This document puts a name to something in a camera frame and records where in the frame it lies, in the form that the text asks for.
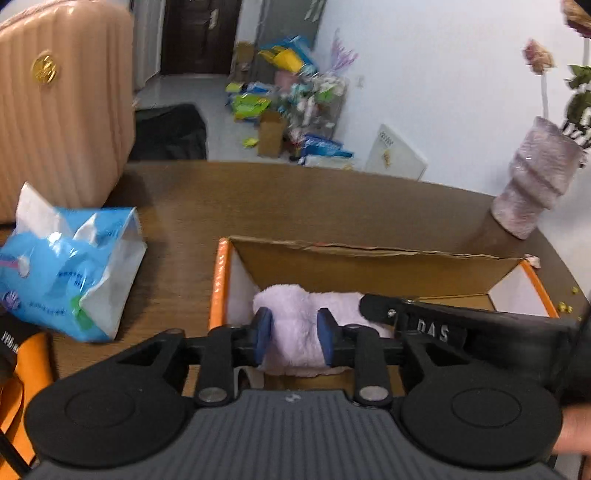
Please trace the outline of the right hand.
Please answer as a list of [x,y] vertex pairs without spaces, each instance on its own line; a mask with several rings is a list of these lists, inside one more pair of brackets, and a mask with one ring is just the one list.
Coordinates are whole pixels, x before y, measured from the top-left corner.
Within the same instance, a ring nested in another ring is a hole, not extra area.
[[570,406],[563,410],[562,430],[553,451],[558,454],[591,453],[591,407]]

